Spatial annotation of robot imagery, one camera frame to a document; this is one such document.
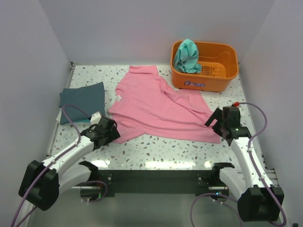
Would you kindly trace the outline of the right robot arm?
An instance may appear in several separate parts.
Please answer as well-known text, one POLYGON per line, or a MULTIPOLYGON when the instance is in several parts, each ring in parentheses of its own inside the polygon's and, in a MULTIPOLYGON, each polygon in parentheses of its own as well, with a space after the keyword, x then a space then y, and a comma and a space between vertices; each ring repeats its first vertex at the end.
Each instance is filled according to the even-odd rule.
POLYGON ((240 219, 274 224, 279 216, 284 217, 281 210, 284 192, 273 184, 262 167, 252 145, 254 136, 241 124, 238 107, 216 108, 205 125, 228 143, 240 164, 241 174, 231 163, 215 163, 210 174, 213 184, 225 184, 235 196, 240 219))

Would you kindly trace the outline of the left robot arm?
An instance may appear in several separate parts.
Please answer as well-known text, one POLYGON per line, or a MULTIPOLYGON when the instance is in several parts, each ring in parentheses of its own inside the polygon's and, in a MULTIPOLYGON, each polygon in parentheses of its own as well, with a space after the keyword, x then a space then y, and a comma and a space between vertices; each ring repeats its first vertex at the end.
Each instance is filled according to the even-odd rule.
POLYGON ((98 181, 98 168, 80 159, 118 139, 120 134, 117 123, 95 113, 91 125, 76 132, 77 139, 65 149, 42 162, 34 160, 28 164, 18 191, 20 197, 45 211, 54 205, 61 193, 74 185, 82 182, 94 185, 98 181), (73 179, 68 178, 67 170, 76 163, 85 166, 87 170, 73 179))

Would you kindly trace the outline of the pink t-shirt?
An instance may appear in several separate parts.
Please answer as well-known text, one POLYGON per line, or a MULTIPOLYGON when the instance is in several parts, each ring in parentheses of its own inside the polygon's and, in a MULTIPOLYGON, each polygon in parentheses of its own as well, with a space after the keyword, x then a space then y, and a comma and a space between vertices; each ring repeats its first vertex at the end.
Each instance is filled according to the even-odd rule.
POLYGON ((144 134, 220 143, 220 137, 205 126, 213 112, 199 91, 175 91, 155 65, 130 66, 108 111, 117 123, 119 144, 144 134))

